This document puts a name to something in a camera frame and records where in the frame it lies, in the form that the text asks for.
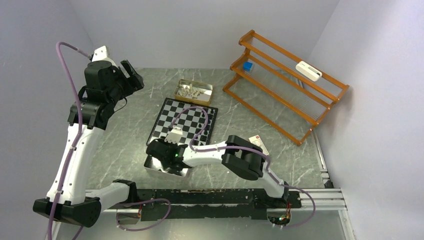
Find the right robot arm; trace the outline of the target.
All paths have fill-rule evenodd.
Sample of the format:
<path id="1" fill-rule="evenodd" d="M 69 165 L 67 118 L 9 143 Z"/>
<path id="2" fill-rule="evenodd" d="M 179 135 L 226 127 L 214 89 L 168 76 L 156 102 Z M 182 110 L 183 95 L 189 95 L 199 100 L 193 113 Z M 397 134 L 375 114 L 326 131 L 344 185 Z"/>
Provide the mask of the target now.
<path id="1" fill-rule="evenodd" d="M 178 145 L 157 138 L 149 143 L 146 153 L 164 167 L 177 171 L 200 165 L 223 165 L 239 178 L 257 181 L 275 207 L 288 202 L 285 182 L 271 170 L 271 160 L 259 146 L 237 135 L 216 144 L 194 146 L 193 143 L 191 140 L 189 144 Z"/>

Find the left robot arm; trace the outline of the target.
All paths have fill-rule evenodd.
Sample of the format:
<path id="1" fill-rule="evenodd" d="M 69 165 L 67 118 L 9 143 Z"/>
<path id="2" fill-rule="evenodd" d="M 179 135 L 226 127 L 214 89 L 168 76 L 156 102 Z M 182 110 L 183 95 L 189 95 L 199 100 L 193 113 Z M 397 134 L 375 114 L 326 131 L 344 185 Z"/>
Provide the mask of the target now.
<path id="1" fill-rule="evenodd" d="M 120 66 L 109 60 L 90 62 L 84 76 L 86 84 L 76 94 L 67 119 L 67 143 L 59 170 L 46 197 L 35 200 L 32 209 L 50 223 L 89 228 L 104 210 L 117 204 L 132 208 L 138 203 L 133 181 L 117 179 L 92 192 L 86 191 L 86 184 L 94 154 L 117 103 L 143 89 L 144 82 L 128 60 Z"/>

